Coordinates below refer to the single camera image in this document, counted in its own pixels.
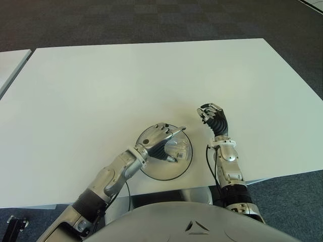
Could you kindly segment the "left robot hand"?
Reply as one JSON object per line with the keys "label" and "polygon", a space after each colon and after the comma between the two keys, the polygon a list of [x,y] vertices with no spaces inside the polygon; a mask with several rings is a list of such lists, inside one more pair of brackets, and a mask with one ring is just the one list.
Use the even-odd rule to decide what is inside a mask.
{"label": "left robot hand", "polygon": [[143,153],[144,159],[152,157],[168,162],[177,162],[177,159],[165,151],[165,144],[178,133],[184,131],[185,126],[171,130],[167,123],[158,123],[149,127],[138,138],[135,149]]}

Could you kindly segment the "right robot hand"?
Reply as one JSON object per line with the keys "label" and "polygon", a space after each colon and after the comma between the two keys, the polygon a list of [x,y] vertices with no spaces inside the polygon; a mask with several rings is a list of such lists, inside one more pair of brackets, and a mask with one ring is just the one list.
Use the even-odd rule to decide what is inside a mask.
{"label": "right robot hand", "polygon": [[213,131],[215,137],[228,135],[228,122],[224,110],[220,106],[207,103],[198,108],[197,113],[202,122]]}

